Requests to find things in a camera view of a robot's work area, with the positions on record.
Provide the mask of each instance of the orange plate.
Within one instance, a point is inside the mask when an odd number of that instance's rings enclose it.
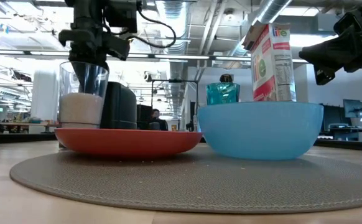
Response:
[[[186,152],[201,133],[123,129],[57,128],[57,139],[68,149],[97,156],[164,157]]]

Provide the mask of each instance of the blue bowl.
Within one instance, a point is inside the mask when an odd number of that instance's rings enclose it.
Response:
[[[250,102],[199,109],[206,142],[217,153],[241,159],[295,159],[316,141],[323,106],[296,102]]]

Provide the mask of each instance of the glass rim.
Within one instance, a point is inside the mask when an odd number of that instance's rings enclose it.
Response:
[[[93,63],[89,63],[89,62],[79,62],[79,61],[71,62],[71,61],[67,61],[67,62],[62,62],[59,65],[59,67],[60,67],[60,69],[64,69],[64,70],[66,70],[68,72],[68,70],[66,68],[64,68],[64,65],[69,65],[69,64],[73,64],[73,63],[84,63],[84,64],[88,64],[88,65],[91,65],[91,66],[100,67],[105,71],[105,73],[101,74],[101,75],[109,75],[109,70],[108,69],[102,67],[101,65],[96,65],[96,64],[93,64]]]
[[[232,84],[232,85],[238,85],[240,86],[239,84],[237,83],[211,83],[211,84],[207,84],[207,86],[210,86],[210,85],[217,85],[217,84]]]

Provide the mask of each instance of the table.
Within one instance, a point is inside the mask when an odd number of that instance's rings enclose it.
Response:
[[[362,133],[362,128],[330,128],[329,132],[321,133],[326,136],[331,136],[333,139],[347,140],[347,141],[359,141],[360,133]]]
[[[22,126],[44,126],[45,133],[50,132],[50,128],[57,128],[59,124],[49,124],[48,122],[41,122],[41,123],[13,123],[13,122],[0,122],[3,126],[17,126],[17,133],[20,132]]]
[[[362,208],[291,215],[214,215],[104,207],[36,192],[9,178],[9,169],[18,162],[55,152],[57,141],[0,144],[0,224],[362,224]],[[313,147],[307,154],[362,164],[362,151]]]

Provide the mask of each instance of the gray placemat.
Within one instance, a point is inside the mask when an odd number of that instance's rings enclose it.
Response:
[[[146,210],[297,213],[362,206],[362,166],[312,156],[246,161],[207,147],[156,161],[61,152],[21,162],[10,176],[63,198]]]

